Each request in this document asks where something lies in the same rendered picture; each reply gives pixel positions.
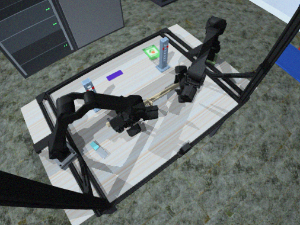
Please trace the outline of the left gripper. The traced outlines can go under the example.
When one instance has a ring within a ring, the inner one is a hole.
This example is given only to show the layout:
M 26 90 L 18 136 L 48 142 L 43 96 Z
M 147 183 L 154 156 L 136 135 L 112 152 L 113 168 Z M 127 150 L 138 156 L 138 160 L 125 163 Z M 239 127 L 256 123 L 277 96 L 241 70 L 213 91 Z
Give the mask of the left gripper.
M 116 114 L 118 114 L 118 113 L 121 113 L 123 116 L 124 111 L 116 111 Z M 126 124 L 127 125 L 125 125 L 125 128 L 131 127 L 130 129 L 126 130 L 130 137 L 133 137 L 134 135 L 141 132 L 141 128 L 138 123 L 136 125 L 134 125 L 135 123 L 130 123 L 130 122 L 126 121 Z

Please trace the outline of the long beige rail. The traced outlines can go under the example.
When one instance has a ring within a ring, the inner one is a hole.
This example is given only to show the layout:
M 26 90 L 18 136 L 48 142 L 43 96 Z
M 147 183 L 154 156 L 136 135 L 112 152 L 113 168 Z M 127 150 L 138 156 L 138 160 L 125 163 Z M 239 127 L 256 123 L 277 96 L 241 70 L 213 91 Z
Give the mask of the long beige rail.
M 150 97 L 150 98 L 146 98 L 146 100 L 143 102 L 146 105 L 149 105 L 149 106 L 153 106 L 153 101 L 155 101 L 156 99 L 162 97 L 163 95 L 169 93 L 170 91 L 172 91 L 173 89 L 176 89 L 177 87 L 179 87 L 179 83 L 176 83 L 174 85 L 171 85 L 170 87 L 168 87 L 167 89 L 157 93 L 156 95 Z M 107 124 L 107 127 L 110 127 L 110 119 L 107 118 L 108 122 L 106 123 Z

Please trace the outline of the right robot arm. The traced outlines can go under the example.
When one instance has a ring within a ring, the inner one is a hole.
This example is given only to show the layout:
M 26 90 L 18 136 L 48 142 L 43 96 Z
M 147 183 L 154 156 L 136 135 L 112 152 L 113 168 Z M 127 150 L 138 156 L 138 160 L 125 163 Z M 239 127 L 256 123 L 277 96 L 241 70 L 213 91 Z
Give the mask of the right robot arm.
M 203 85 L 206 77 L 206 60 L 214 60 L 215 53 L 220 51 L 220 41 L 216 41 L 224 33 L 226 20 L 211 16 L 206 23 L 206 36 L 201 46 L 197 59 L 189 66 L 184 82 L 186 83 L 180 98 L 186 102 L 192 102 L 197 88 Z M 212 49 L 211 49 L 212 48 Z

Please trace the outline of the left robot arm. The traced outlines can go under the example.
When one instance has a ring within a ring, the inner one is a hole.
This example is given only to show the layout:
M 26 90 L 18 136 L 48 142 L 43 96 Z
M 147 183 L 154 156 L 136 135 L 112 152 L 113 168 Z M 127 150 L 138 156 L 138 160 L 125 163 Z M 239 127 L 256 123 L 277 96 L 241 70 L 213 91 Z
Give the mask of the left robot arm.
M 76 99 L 83 99 L 85 104 L 75 112 L 74 100 Z M 125 130 L 126 120 L 129 120 L 128 122 L 130 123 L 136 123 L 141 118 L 143 118 L 143 121 L 157 119 L 159 110 L 157 105 L 146 107 L 140 95 L 118 97 L 99 94 L 94 91 L 66 94 L 56 100 L 58 119 L 56 119 L 54 132 L 47 141 L 49 159 L 58 159 L 59 162 L 63 162 L 71 154 L 67 147 L 65 136 L 68 124 L 79 120 L 89 110 L 95 108 L 124 111 L 123 116 L 121 113 L 118 113 L 116 117 L 110 120 L 113 130 L 118 133 L 122 133 Z

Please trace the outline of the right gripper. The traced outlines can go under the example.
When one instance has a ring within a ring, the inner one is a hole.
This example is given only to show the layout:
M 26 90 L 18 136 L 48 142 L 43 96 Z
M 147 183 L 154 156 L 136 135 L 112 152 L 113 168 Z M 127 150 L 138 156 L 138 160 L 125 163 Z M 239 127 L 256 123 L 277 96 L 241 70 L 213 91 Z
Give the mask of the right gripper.
M 174 84 L 179 83 L 179 86 L 180 86 L 180 89 L 175 89 L 177 95 L 179 95 L 178 96 L 179 103 L 186 102 L 180 98 L 183 88 L 186 85 L 185 83 L 183 83 L 184 78 L 185 78 L 184 73 L 186 73 L 186 72 L 187 72 L 187 66 L 176 66 L 175 67 L 175 73 L 176 74 L 180 73 L 178 75 L 175 75 L 175 80 L 174 80 Z

